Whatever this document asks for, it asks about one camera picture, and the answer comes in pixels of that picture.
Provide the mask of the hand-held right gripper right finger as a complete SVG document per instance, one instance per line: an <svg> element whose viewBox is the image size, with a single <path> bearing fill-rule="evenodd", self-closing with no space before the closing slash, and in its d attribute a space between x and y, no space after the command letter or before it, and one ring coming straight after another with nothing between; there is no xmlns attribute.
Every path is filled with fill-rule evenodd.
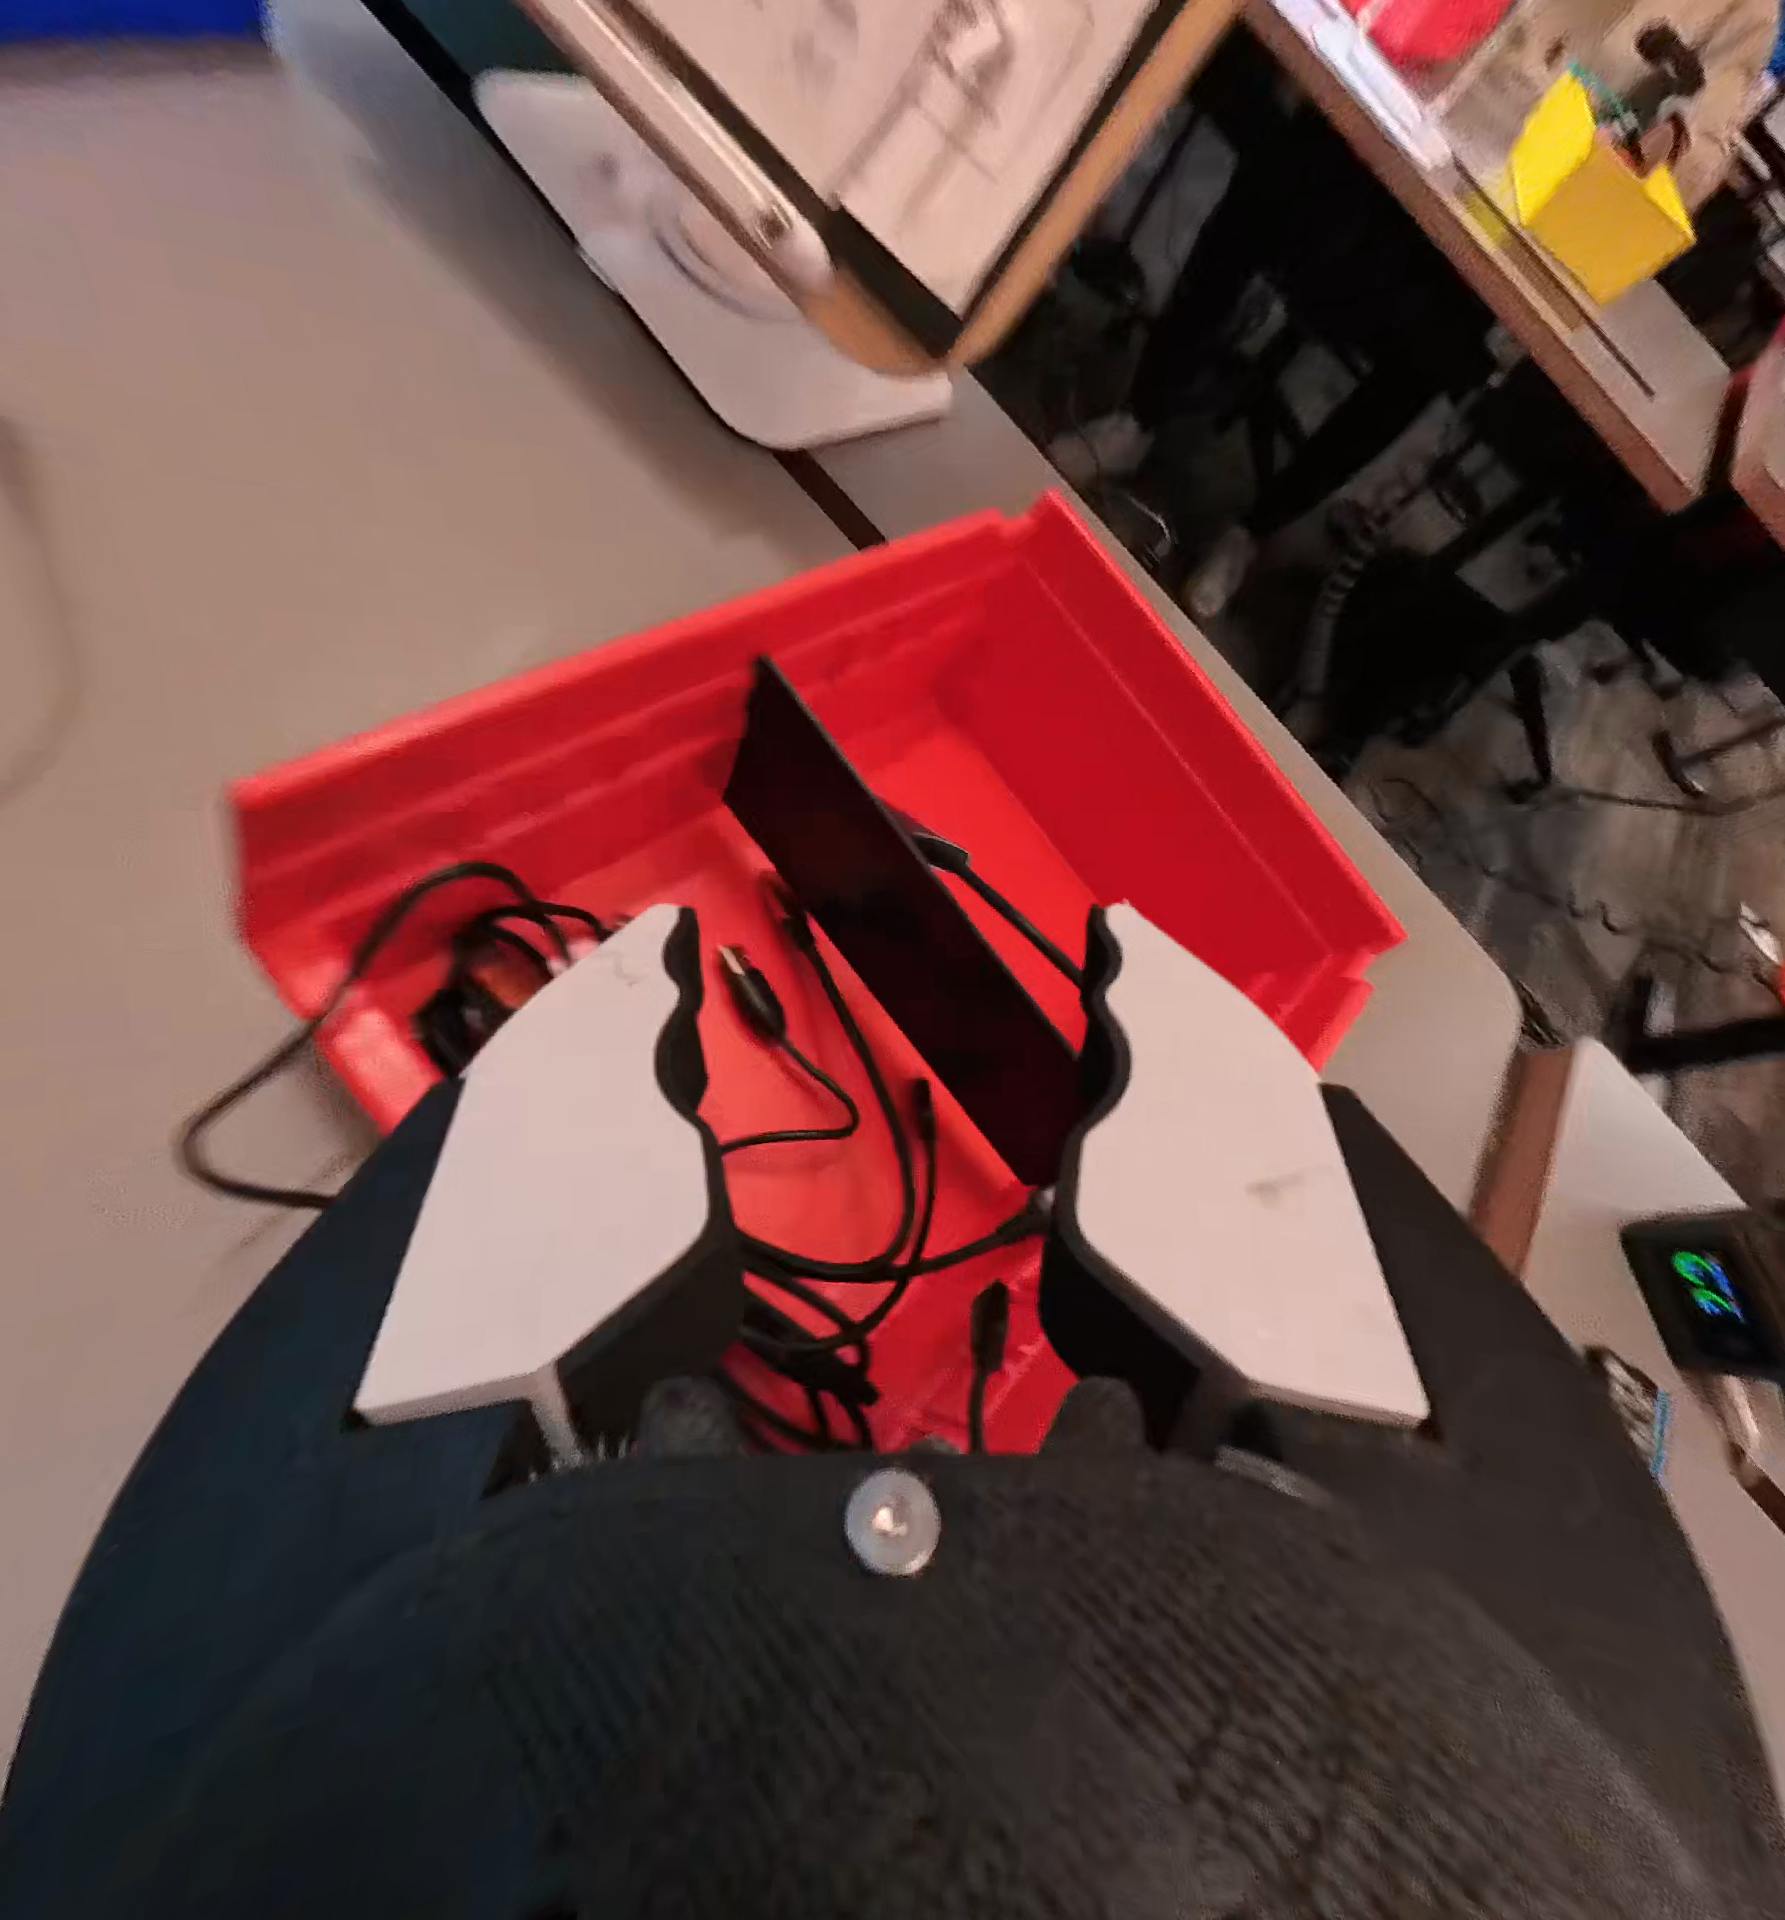
<svg viewBox="0 0 1785 1920"><path fill-rule="evenodd" d="M1218 1403L1419 1429L1430 1403L1327 1089L1255 1001L1133 904L1093 912L1080 1119L1040 1325L1149 1429Z"/></svg>

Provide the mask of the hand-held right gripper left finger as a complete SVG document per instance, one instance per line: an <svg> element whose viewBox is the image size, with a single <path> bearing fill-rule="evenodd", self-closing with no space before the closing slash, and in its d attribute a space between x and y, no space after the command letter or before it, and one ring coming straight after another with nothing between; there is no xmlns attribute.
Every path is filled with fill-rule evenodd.
<svg viewBox="0 0 1785 1920"><path fill-rule="evenodd" d="M741 1322L701 1116L701 935L656 904L541 989L466 1069L351 1408L372 1428L520 1404L637 1429Z"/></svg>

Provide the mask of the red plastic bin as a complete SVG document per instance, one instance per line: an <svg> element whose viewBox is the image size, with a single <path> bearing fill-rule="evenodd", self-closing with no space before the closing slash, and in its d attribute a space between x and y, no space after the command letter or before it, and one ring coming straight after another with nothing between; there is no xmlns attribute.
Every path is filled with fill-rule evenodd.
<svg viewBox="0 0 1785 1920"><path fill-rule="evenodd" d="M656 904L701 935L701 1116L763 1434L1023 1448L1073 1374L1020 1185L725 808L756 661L882 804L965 852L1081 972L948 889L1078 1061L1093 912L1133 904L1318 1071L1402 933L1075 517L1045 500L817 570L392 722L233 790L241 923L391 1130Z"/></svg>

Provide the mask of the blue plastic bin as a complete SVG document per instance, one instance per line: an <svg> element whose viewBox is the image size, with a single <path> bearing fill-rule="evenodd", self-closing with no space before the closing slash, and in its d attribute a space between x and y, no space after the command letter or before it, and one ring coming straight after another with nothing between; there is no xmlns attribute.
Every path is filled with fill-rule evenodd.
<svg viewBox="0 0 1785 1920"><path fill-rule="evenodd" d="M262 2L0 2L0 45L262 38Z"/></svg>

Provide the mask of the grey desk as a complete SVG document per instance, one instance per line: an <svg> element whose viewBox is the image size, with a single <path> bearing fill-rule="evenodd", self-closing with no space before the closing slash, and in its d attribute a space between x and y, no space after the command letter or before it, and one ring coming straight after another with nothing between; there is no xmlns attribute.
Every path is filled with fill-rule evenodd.
<svg viewBox="0 0 1785 1920"><path fill-rule="evenodd" d="M1466 1203L1504 1040L1458 923L1069 498L840 550L433 94L539 242L531 390L456 260L281 215L250 78L118 89L170 236L85 216L0 342L0 546L88 710L0 811L0 1916L1785 1916L1785 1537L1674 1413L1662 1484ZM1071 1376L1023 1448L753 1453L718 1363L556 1448L351 1413L451 1116L385 1130L241 923L233 790L975 517L1069 510L1402 939L1321 1076L1430 1420Z"/></svg>

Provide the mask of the black bin divider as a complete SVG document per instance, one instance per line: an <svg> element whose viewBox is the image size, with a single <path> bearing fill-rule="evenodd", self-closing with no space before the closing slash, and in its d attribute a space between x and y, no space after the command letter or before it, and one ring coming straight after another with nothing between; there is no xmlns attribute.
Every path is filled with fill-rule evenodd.
<svg viewBox="0 0 1785 1920"><path fill-rule="evenodd" d="M1071 987L1075 962L961 848L882 804L774 661L755 662L723 803L1011 1177L1056 1185L1080 1114L1075 1052L948 878Z"/></svg>

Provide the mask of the black device with green display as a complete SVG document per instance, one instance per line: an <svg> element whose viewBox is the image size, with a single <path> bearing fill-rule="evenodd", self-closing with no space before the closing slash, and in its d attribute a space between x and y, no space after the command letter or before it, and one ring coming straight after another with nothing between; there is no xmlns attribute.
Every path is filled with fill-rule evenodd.
<svg viewBox="0 0 1785 1920"><path fill-rule="evenodd" d="M1785 1391L1785 1203L1656 1216L1620 1244L1681 1371Z"/></svg>

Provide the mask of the cluttered work table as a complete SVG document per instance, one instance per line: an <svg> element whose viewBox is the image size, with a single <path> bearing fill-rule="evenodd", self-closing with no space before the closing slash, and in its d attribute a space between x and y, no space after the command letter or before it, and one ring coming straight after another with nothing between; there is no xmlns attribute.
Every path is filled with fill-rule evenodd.
<svg viewBox="0 0 1785 1920"><path fill-rule="evenodd" d="M1337 5L1246 5L1244 25L1323 111L1360 163L1664 510L1728 481L1785 546L1785 342L1744 374L1729 448L1722 414L1734 376L1674 301L1648 281L1595 304L1505 216L1504 161L1453 110L1412 106L1398 76Z"/></svg>

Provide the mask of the document stand with instruction sheets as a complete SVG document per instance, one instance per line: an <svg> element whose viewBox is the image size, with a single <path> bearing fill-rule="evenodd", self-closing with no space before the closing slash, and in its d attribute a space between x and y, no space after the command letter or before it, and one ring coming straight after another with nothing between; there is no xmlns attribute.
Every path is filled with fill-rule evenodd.
<svg viewBox="0 0 1785 1920"><path fill-rule="evenodd" d="M474 110L734 436L938 419L1241 13L537 2Z"/></svg>

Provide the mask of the yellow storage bin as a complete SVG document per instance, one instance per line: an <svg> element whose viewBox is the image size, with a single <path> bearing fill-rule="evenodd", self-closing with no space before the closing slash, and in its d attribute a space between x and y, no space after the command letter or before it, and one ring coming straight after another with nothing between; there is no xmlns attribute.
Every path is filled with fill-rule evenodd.
<svg viewBox="0 0 1785 1920"><path fill-rule="evenodd" d="M1511 222L1597 306L1622 301L1694 248L1669 163L1633 163L1573 70L1516 132L1504 194Z"/></svg>

